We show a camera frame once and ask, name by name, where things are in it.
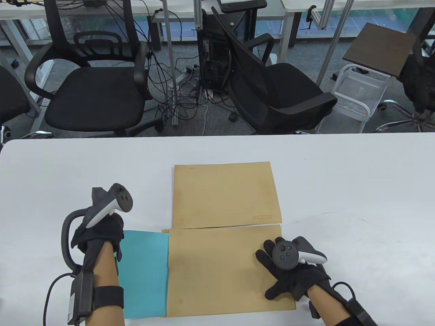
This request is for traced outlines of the person's right hand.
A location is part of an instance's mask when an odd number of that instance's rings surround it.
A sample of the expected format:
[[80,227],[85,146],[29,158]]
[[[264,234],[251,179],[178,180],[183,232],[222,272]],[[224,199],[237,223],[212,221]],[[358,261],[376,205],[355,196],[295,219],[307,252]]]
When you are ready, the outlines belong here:
[[331,288],[330,277],[316,265],[298,264],[292,270],[278,268],[272,260],[272,251],[276,243],[267,239],[263,250],[257,250],[255,256],[270,274],[276,278],[276,283],[265,291],[265,298],[274,300],[283,293],[289,292],[298,301],[303,295],[308,296],[308,290],[315,285],[328,291]]

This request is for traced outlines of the person's left hand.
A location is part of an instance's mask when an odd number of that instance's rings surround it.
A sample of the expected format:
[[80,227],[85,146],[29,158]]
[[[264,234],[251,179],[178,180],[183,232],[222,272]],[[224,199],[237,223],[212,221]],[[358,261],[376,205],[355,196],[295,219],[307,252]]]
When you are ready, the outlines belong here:
[[110,242],[118,262],[122,259],[121,240],[124,239],[124,221],[120,215],[113,213],[105,216],[93,227],[87,228],[82,222],[75,230],[70,246],[78,247],[82,253],[97,243]]

